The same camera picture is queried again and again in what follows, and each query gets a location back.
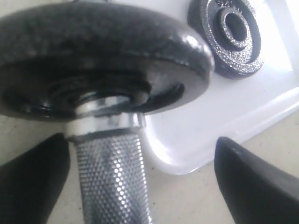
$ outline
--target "dumbbell handle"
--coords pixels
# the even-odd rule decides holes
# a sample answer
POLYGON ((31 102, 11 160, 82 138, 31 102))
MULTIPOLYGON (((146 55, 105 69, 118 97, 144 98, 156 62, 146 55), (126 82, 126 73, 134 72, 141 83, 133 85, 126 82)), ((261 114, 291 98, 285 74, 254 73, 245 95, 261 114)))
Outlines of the dumbbell handle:
POLYGON ((75 147, 85 224, 151 224, 138 134, 128 129, 75 147))

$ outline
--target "black weight plate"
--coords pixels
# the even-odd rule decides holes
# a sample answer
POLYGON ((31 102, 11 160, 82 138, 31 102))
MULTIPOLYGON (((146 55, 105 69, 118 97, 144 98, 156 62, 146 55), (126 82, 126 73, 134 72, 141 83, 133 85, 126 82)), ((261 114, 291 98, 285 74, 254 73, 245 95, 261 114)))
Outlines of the black weight plate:
POLYGON ((129 95, 135 111, 186 104, 214 61, 188 26, 117 4, 53 4, 0 20, 0 113, 70 120, 79 96, 129 95))
POLYGON ((247 0, 193 0, 188 23, 209 44, 220 75, 241 79, 262 67, 258 20, 247 0))

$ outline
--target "cast iron weight plate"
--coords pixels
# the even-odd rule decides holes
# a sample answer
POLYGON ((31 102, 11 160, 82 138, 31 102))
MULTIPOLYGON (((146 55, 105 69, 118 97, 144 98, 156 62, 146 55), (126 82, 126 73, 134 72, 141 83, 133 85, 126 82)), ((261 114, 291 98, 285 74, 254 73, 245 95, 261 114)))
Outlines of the cast iron weight plate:
POLYGON ((0 114, 12 117, 68 121, 82 101, 115 95, 136 112, 168 110, 200 96, 214 70, 196 31, 137 7, 40 6, 1 18, 0 33, 0 114))
POLYGON ((193 0, 188 23, 209 44, 220 75, 242 79, 262 67, 258 20, 247 0, 193 0))

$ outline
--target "white plastic tray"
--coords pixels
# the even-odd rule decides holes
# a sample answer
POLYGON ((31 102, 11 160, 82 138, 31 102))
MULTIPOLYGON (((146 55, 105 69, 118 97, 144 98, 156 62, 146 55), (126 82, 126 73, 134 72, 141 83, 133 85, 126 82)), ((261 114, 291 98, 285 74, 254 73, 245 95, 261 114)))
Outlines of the white plastic tray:
MULTIPOLYGON (((186 23, 190 0, 116 2, 146 7, 186 23)), ((219 136, 242 143, 298 108, 296 60, 299 62, 299 56, 295 50, 299 49, 299 37, 295 27, 290 27, 294 21, 287 2, 252 0, 251 3, 263 22, 263 67, 254 76, 239 81, 214 74, 208 91, 197 100, 147 116, 150 147, 145 153, 160 170, 174 175, 190 173, 214 158, 219 136), (269 6, 282 15, 275 16, 276 21, 269 6)))

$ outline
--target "weight plate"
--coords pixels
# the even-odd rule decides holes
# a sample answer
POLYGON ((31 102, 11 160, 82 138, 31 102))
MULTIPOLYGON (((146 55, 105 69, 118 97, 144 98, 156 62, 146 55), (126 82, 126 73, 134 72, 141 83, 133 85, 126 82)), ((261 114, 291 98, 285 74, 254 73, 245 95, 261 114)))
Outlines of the weight plate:
POLYGON ((188 23, 209 44, 220 75, 241 79, 262 67, 259 25, 247 0, 193 0, 188 23))
POLYGON ((81 96, 125 95, 137 112, 186 104, 208 87, 209 47, 146 9, 63 3, 0 20, 0 113, 71 120, 81 96))

